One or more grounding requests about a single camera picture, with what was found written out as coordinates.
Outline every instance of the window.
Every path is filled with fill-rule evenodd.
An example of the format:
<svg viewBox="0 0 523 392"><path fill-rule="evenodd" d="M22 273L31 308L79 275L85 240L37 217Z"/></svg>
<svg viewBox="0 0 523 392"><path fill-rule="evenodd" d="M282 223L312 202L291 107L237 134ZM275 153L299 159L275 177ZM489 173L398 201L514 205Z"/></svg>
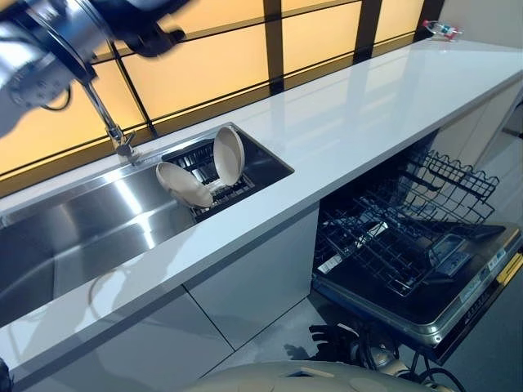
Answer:
<svg viewBox="0 0 523 392"><path fill-rule="evenodd" d="M143 143L408 45L419 21L437 19L443 2L193 1L159 22L183 28L186 40L158 59L140 58L123 42L101 46L95 87ZM113 153L74 83L66 111L34 110L0 139L0 197Z"/></svg>

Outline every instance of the white countertop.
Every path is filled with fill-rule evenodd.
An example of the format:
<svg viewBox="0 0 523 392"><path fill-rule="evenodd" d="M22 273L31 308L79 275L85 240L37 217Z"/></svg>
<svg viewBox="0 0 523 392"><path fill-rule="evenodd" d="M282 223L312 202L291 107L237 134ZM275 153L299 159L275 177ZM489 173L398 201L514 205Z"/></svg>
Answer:
<svg viewBox="0 0 523 392"><path fill-rule="evenodd" d="M423 41L142 146L157 149L231 121L295 172L1 328L0 356L20 379L93 342L167 290L522 76L523 54L516 49ZM116 157L100 160L4 198L0 208L116 163Z"/></svg>

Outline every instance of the cabinet door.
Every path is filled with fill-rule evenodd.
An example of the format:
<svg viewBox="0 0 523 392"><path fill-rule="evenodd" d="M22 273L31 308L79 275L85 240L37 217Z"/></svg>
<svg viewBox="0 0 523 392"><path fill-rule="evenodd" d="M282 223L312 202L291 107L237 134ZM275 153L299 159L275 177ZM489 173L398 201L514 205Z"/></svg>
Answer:
<svg viewBox="0 0 523 392"><path fill-rule="evenodd" d="M315 205L186 283L235 349L309 294L317 223Z"/></svg>
<svg viewBox="0 0 523 392"><path fill-rule="evenodd" d="M462 117L441 128L432 148L452 159L474 165L508 120L509 110L520 96L521 82L516 82Z"/></svg>
<svg viewBox="0 0 523 392"><path fill-rule="evenodd" d="M232 349L179 287L179 296L31 392L173 392L196 381Z"/></svg>

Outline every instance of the wire rack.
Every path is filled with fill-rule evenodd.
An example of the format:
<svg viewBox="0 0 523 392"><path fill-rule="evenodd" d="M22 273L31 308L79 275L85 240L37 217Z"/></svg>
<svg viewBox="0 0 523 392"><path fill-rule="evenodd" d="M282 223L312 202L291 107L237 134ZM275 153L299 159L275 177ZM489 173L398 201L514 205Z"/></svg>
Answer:
<svg viewBox="0 0 523 392"><path fill-rule="evenodd" d="M348 196L343 209L322 208L315 264L337 254L408 296L442 270L436 247L472 238L494 212L486 201L499 179L435 151L409 154L397 175Z"/></svg>
<svg viewBox="0 0 523 392"><path fill-rule="evenodd" d="M219 175L214 166L212 141L209 141L207 144L185 154L169 157L168 161L186 169L188 172L191 172L193 176L204 185L210 184L219 179ZM191 212L196 219L208 217L209 212L217 210L219 207L224 206L235 198L244 196L254 188L255 185L244 173L236 184L232 186L224 185L212 192L214 202L211 207L192 207Z"/></svg>

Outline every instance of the sink basin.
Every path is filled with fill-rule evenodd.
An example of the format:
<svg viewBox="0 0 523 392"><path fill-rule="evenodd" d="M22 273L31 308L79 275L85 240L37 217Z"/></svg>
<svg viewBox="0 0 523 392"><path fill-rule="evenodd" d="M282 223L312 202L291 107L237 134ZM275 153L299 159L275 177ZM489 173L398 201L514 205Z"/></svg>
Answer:
<svg viewBox="0 0 523 392"><path fill-rule="evenodd" d="M244 143L245 169L235 186L214 194L210 208L173 199L155 167L169 161L203 183L215 180L212 141L221 127L2 216L0 327L293 172L237 126L225 126Z"/></svg>

